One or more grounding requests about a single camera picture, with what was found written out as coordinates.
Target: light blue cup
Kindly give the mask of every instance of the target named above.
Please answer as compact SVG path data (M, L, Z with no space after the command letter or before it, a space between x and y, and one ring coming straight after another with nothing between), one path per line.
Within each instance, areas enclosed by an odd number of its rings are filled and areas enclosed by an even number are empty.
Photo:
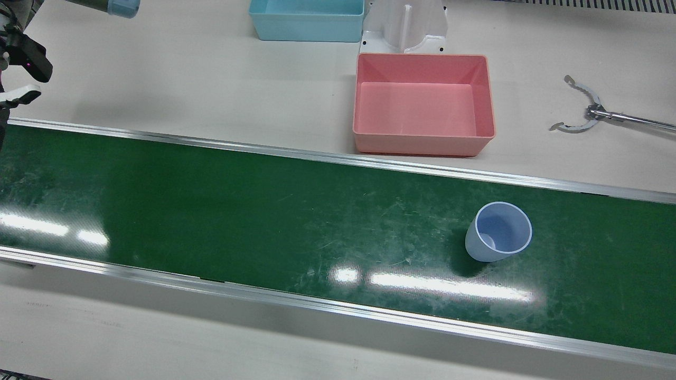
M251 0L249 15L262 40L358 42L364 0Z
M531 221L520 208L493 202L477 212L467 230L465 248L475 260L498 261L523 251L532 237Z

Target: white table surface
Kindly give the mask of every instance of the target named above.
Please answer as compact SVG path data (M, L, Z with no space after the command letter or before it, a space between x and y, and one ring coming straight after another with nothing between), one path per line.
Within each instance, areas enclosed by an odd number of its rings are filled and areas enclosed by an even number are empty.
M14 116L226 141L356 153L357 43L259 41L246 0L144 0L136 18L48 1L27 34L52 79ZM448 2L445 53L488 57L497 137L442 166L676 191L676 134L601 122L577 135L589 99L676 123L676 17L630 11ZM34 82L12 67L11 89Z
M610 110L676 122L676 17L479 0L448 6L445 52L488 57L498 135L475 158L394 159L676 191L674 135L605 122L577 135L548 130L583 122L588 100L563 82L565 74L595 89ZM26 32L46 46L54 74L43 95L13 116L357 153L358 44L259 41L246 1L143 0L132 20L48 1ZM3 73L6 89L33 82L21 68ZM0 264L0 368L53 379L674 376L542 352L519 356L494 343L363 321L320 316L305 325L233 302ZM327 326L338 332L320 333ZM361 338L342 339L341 331ZM401 344L386 344L393 333Z

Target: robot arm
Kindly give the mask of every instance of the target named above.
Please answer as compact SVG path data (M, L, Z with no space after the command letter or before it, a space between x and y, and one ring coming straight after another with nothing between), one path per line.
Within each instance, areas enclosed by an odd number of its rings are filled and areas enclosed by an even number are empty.
M132 18L141 0L66 0L115 16ZM0 0L0 74L9 65L23 66L37 81L51 78L52 65L44 46L24 34L44 0ZM5 137L9 109L28 104L40 96L40 86L28 85L5 92L0 76L0 149Z

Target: vent grille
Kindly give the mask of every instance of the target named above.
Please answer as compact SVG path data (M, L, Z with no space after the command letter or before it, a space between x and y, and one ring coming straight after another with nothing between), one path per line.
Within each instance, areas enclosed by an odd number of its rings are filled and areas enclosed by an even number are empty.
M563 7L617 9L621 11L674 14L675 0L500 0L512 3L560 5Z

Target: plastic cup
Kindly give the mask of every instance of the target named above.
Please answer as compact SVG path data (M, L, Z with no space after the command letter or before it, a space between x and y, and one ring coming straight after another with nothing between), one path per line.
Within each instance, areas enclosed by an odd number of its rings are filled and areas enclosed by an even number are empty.
M474 217L465 236L465 248L477 261L498 261L523 251L532 236L531 221L520 208L492 202Z

